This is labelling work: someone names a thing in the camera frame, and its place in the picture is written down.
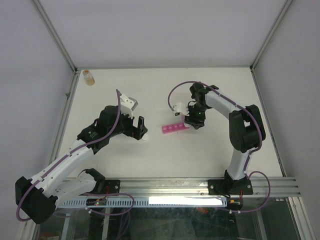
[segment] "glass panel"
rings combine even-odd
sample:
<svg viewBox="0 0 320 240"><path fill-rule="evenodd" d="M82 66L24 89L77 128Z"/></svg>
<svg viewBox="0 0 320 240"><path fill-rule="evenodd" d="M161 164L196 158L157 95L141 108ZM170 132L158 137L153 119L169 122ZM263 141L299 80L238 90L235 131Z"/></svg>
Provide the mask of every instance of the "glass panel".
<svg viewBox="0 0 320 240"><path fill-rule="evenodd" d="M244 198L246 209L263 198ZM126 208L95 208L121 213ZM288 203L271 198L258 212L210 207L137 207L120 216L60 209L35 232L36 240L298 240Z"/></svg>

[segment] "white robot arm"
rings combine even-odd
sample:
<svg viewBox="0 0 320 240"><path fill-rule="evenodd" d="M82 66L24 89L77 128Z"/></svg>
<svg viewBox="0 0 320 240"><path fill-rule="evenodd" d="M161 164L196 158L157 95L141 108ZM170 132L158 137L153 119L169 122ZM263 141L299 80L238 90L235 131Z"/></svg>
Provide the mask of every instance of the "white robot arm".
<svg viewBox="0 0 320 240"><path fill-rule="evenodd" d="M123 94L119 96L119 101L120 112L118 106L106 106L99 118L81 131L66 152L30 179L22 176L16 181L16 204L36 224L43 223L57 207L76 196L89 192L103 193L101 190L105 187L105 177L93 168L84 170L74 180L63 181L78 166L109 144L111 137L124 134L140 140L148 131L142 116L139 116L138 126L133 126L133 111L138 102Z"/></svg>
<svg viewBox="0 0 320 240"><path fill-rule="evenodd" d="M230 195L238 192L244 184L248 183L246 170L252 152L260 144L259 134L262 140L266 138L266 132L263 126L259 108L256 105L246 106L244 111L234 100L223 94L218 87L210 86L214 89L204 87L201 83L194 83L190 87L191 98L194 99L194 105L186 105L181 102L174 105L173 113L183 114L184 122L193 126L195 129L204 127L207 109L215 109L229 120L229 137L234 147L231 163L224 173L223 186L214 186L219 193ZM248 115L249 112L254 117L259 131L255 126L253 119Z"/></svg>

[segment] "white wall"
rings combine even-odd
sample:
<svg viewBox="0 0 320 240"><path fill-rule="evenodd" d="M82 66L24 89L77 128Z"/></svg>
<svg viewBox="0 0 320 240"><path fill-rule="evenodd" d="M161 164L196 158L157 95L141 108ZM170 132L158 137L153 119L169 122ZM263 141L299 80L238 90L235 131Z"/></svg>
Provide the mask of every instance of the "white wall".
<svg viewBox="0 0 320 240"><path fill-rule="evenodd" d="M0 233L15 239L15 182L47 162L71 70L29 0L0 7Z"/></svg>
<svg viewBox="0 0 320 240"><path fill-rule="evenodd" d="M77 67L249 67L285 0L41 0Z"/></svg>
<svg viewBox="0 0 320 240"><path fill-rule="evenodd" d="M296 0L256 78L289 176L296 177L320 239L320 1Z"/></svg>

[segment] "white platform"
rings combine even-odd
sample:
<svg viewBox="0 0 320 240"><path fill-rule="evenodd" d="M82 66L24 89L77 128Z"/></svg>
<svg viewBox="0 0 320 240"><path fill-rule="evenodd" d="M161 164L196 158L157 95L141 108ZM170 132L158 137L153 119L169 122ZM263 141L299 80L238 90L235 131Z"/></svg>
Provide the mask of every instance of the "white platform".
<svg viewBox="0 0 320 240"><path fill-rule="evenodd" d="M243 105L255 104L263 115L249 68L162 68L91 70L95 84L88 86L79 78L71 107L61 153L76 139L82 129L93 123L107 105L117 105L116 89L137 99L135 109L145 118L149 139L137 141L118 135L92 159L76 169L95 168L106 177L173 178L222 177L229 166L233 147L229 140L229 123L214 109L206 111L205 127L163 134L162 125L177 123L167 104L170 90L184 81L201 81L218 86ZM191 100L190 84L177 88L171 103ZM259 170L268 176L282 176L274 146L263 118L266 140L254 153L249 172Z"/></svg>

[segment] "small bottle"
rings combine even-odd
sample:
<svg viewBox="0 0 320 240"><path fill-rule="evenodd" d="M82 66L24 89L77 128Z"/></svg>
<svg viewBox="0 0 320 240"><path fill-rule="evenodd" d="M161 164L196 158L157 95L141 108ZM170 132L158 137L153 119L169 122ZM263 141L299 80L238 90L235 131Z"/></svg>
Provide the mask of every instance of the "small bottle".
<svg viewBox="0 0 320 240"><path fill-rule="evenodd" d="M83 77L84 77L86 84L88 84L89 86L95 84L95 79L92 76L91 72L89 72L89 70L83 71Z"/></svg>

